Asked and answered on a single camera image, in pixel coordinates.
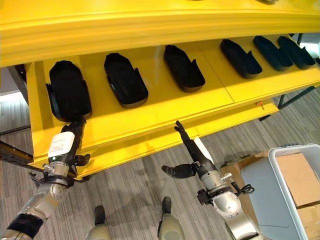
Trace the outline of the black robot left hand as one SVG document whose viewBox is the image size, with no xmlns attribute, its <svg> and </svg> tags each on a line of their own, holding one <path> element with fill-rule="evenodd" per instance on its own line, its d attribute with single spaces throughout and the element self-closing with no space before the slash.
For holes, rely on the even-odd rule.
<svg viewBox="0 0 320 240">
<path fill-rule="evenodd" d="M 77 155 L 81 146 L 86 120 L 66 124 L 61 132 L 56 134 L 51 141 L 48 150 L 48 161 L 62 162 L 71 166 L 85 166 L 90 160 L 90 154 Z"/>
</svg>

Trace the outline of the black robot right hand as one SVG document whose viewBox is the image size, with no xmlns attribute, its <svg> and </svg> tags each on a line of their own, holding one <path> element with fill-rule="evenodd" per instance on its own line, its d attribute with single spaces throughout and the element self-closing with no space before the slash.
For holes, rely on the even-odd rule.
<svg viewBox="0 0 320 240">
<path fill-rule="evenodd" d="M 196 174 L 199 178 L 201 178 L 203 175 L 211 171 L 216 171 L 217 168 L 215 165 L 212 163 L 212 161 L 205 157 L 200 148 L 196 145 L 195 141 L 190 139 L 183 125 L 178 120 L 175 122 L 175 124 L 176 126 L 174 129 L 180 134 L 182 142 L 187 148 L 193 163 L 180 164 L 174 167 L 163 165 L 161 170 L 171 178 L 175 179 L 186 179 L 193 177 Z"/>
</svg>

